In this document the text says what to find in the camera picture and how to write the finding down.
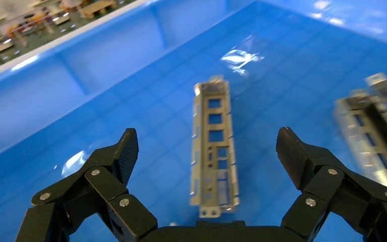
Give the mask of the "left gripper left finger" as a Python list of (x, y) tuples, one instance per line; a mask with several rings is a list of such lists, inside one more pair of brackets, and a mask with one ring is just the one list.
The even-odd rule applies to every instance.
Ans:
[(138, 153), (133, 128), (116, 144), (96, 149), (78, 171), (32, 197), (16, 240), (69, 241), (96, 214), (118, 241), (141, 241), (157, 219), (127, 188)]

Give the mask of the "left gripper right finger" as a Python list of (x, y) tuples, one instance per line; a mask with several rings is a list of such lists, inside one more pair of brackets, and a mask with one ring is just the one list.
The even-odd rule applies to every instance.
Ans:
[(387, 241), (387, 187), (351, 171), (328, 149), (301, 141), (289, 127), (279, 129), (276, 152), (301, 192), (283, 228), (313, 241), (335, 213), (364, 241)]

